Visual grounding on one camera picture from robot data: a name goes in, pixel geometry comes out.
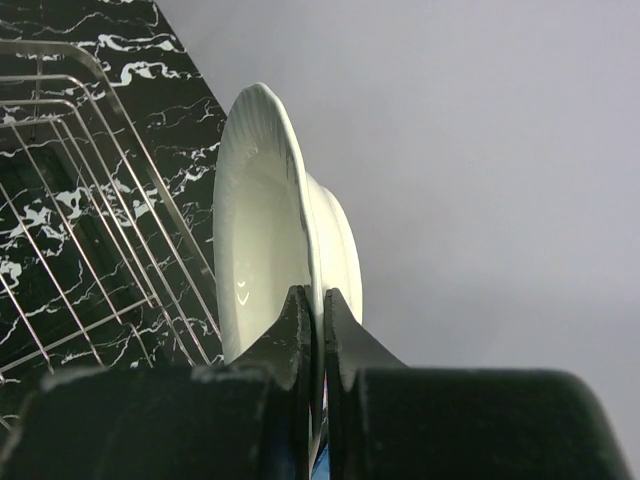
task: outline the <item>white plate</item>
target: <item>white plate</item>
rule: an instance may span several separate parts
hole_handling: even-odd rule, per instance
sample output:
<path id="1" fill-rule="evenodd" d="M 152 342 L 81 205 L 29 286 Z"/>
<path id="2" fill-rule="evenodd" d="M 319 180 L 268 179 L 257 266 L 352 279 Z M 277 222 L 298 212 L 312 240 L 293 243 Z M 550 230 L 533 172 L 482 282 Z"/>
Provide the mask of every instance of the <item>white plate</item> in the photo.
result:
<path id="1" fill-rule="evenodd" d="M 318 375 L 311 391 L 317 440 L 324 381 L 323 300 L 328 289 L 339 288 L 362 322 L 360 265 L 342 207 L 306 173 L 284 106 L 264 84 L 243 90 L 229 113 L 216 164 L 213 215 L 225 363 L 275 323 L 291 286 L 309 286 L 317 333 L 312 359 Z"/>

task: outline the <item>wire dish rack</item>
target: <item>wire dish rack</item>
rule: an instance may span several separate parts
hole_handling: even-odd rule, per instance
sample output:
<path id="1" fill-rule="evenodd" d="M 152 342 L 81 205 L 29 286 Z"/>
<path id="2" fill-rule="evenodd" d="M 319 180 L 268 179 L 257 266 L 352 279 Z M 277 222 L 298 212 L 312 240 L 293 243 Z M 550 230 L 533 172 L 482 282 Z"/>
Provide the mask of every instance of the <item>wire dish rack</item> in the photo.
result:
<path id="1" fill-rule="evenodd" d="M 212 269 L 98 61 L 13 40 L 0 58 L 0 408 L 74 356 L 214 362 Z"/>

